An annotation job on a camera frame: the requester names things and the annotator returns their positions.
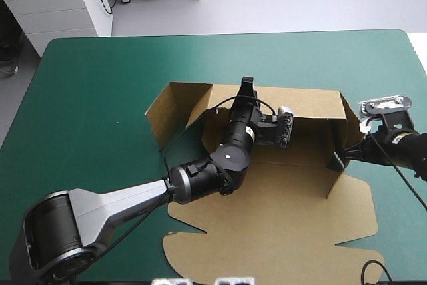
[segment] green table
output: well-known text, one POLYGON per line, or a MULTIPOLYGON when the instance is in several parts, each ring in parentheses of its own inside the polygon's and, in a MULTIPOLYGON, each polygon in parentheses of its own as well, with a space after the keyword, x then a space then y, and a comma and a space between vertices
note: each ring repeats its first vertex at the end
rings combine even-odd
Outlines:
MULTIPOLYGON (((0 279, 9 279, 24 209, 44 194, 165 175, 144 111, 169 81, 238 84, 243 75, 256 85, 339 89, 355 111, 357 101, 405 94, 416 128, 427 131, 427 77, 398 30, 55 40, 0 150, 0 279)), ((180 143, 173 162, 200 153, 199 134, 180 143)), ((395 279, 427 279, 422 207, 393 169, 352 162, 347 172, 371 185, 379 232, 345 246, 378 250, 395 279)), ((411 182, 427 199, 427 183, 411 182)), ((175 276, 161 241, 178 230, 191 228, 155 211, 80 279, 175 276)))

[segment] white drawer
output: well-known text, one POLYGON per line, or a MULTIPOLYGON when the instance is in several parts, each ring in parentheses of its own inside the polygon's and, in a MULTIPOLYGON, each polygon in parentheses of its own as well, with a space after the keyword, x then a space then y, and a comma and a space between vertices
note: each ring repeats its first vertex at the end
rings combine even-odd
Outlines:
POLYGON ((45 52, 47 44, 57 38, 75 38, 75 37, 98 37, 95 28, 75 29, 65 31, 54 31, 49 33, 29 33, 28 39, 34 46, 36 52, 41 57, 45 52))
POLYGON ((91 17, 86 9, 28 13, 16 15, 15 18, 25 33, 93 28, 91 17))
POLYGON ((85 8, 83 0, 4 0, 14 16, 85 8))

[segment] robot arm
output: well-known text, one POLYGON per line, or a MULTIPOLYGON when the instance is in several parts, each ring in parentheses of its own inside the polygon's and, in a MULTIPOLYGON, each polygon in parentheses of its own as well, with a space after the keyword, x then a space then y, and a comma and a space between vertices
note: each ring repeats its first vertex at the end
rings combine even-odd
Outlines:
POLYGON ((414 130, 408 113, 411 105, 411 100, 406 96, 371 99, 360 103, 363 119, 360 131, 368 135, 360 143, 346 149, 345 157, 391 166, 389 159, 377 146, 378 142, 396 166, 412 169, 417 178, 427 180, 427 133, 419 134, 414 130), (370 133, 373 121, 381 121, 382 124, 375 133, 370 133))
POLYGON ((96 194, 76 188, 45 196, 24 214, 21 233, 9 256, 16 285, 62 284, 88 268, 108 248, 114 229, 168 202, 186 204, 239 188, 254 144, 289 142, 293 115, 286 107, 264 115, 252 78, 244 77, 230 109, 221 144, 207 158, 181 164, 170 177, 96 194))

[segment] flattened cardboard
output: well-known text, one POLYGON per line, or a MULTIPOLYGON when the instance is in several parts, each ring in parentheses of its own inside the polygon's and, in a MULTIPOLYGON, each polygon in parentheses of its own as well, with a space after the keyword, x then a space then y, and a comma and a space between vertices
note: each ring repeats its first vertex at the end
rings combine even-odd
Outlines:
MULTIPOLYGON (((164 145, 180 123, 191 124, 238 88, 170 83, 146 113, 156 140, 164 145)), ((335 244, 376 233, 370 188, 326 168, 334 153, 361 140, 357 117, 339 91, 255 89, 275 110, 293 110, 291 144, 286 150, 255 146, 244 183, 230 196, 171 203, 171 216, 207 234, 166 236, 167 259, 202 284, 220 276, 255 276, 258 284, 358 284, 363 263, 382 261, 381 255, 335 244)), ((231 104, 205 120, 202 140, 209 151, 220 142, 231 104)), ((376 282, 380 275, 373 266, 366 279, 376 282)))
MULTIPOLYGON (((360 284, 373 250, 335 246, 376 233, 369 185, 342 176, 328 199, 334 175, 326 169, 254 163, 240 189, 169 214, 207 234, 176 233, 163 239, 167 259, 183 277, 213 284, 222 276, 253 276, 257 284, 360 284)), ((366 281, 382 271, 371 266, 366 281)))

